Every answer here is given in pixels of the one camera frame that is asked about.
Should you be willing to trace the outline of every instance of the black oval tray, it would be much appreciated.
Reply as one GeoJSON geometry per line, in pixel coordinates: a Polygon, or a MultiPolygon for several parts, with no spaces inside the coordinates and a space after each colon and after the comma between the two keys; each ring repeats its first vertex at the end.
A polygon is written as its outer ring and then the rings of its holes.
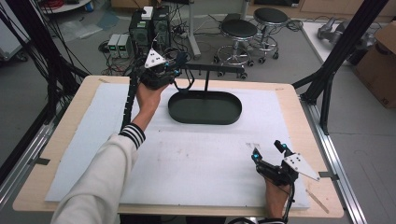
{"type": "Polygon", "coordinates": [[[172,119],[191,124],[232,124],[242,112],[241,101],[224,91],[177,92],[168,108],[172,119]]]}

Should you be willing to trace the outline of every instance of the black stool seat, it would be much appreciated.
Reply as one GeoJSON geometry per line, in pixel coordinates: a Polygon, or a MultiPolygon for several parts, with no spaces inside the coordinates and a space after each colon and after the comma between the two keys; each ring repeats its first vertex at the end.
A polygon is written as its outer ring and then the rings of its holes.
{"type": "Polygon", "coordinates": [[[221,31],[226,35],[237,38],[250,38],[257,34],[255,25],[242,20],[229,20],[223,22],[221,24],[221,31]]]}
{"type": "Polygon", "coordinates": [[[256,9],[254,18],[260,23],[282,23],[288,20],[288,16],[284,12],[270,7],[256,9]]]}

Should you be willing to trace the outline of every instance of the black mount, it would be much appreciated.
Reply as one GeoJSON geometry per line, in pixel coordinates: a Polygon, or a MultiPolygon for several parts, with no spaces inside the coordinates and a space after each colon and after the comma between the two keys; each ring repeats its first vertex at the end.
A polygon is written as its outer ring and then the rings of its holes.
{"type": "Polygon", "coordinates": [[[315,105],[318,97],[323,92],[320,127],[325,134],[329,134],[327,124],[334,75],[387,2],[388,0],[363,1],[361,7],[319,70],[292,84],[294,89],[297,89],[311,82],[308,90],[301,95],[301,100],[308,102],[309,105],[315,105]]]}

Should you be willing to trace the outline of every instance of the white jacket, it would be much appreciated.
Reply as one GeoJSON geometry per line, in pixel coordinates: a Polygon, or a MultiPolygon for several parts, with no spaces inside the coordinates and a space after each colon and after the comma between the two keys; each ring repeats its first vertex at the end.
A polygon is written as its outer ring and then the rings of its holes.
{"type": "Polygon", "coordinates": [[[134,124],[110,136],[76,185],[60,201],[51,223],[114,223],[124,182],[145,139],[142,130],[134,124]]]}

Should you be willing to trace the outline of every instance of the striped sleeve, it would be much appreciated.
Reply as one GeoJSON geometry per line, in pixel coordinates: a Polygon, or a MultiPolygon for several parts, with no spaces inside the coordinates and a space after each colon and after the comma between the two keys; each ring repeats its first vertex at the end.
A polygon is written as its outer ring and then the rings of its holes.
{"type": "Polygon", "coordinates": [[[140,145],[142,145],[142,143],[146,140],[146,136],[143,131],[139,128],[139,126],[133,123],[126,125],[119,135],[130,138],[134,142],[136,148],[139,148],[140,145]]]}

